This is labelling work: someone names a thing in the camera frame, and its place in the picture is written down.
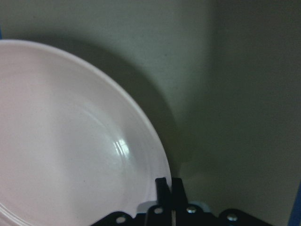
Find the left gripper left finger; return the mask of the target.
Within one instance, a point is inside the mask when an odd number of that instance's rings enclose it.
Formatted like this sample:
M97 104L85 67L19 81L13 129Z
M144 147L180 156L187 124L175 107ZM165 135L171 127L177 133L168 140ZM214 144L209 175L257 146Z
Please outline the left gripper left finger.
M172 208L171 192L166 178L155 179L157 204L148 208L145 213L137 213L135 217L116 211L103 217L94 226L171 226Z

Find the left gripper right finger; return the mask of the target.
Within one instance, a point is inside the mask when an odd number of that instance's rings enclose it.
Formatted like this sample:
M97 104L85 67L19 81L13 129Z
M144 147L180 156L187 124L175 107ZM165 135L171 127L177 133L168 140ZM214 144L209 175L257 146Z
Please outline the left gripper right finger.
M189 203L183 182L172 178L172 201L177 226L269 226L270 224L237 209L227 209L215 216Z

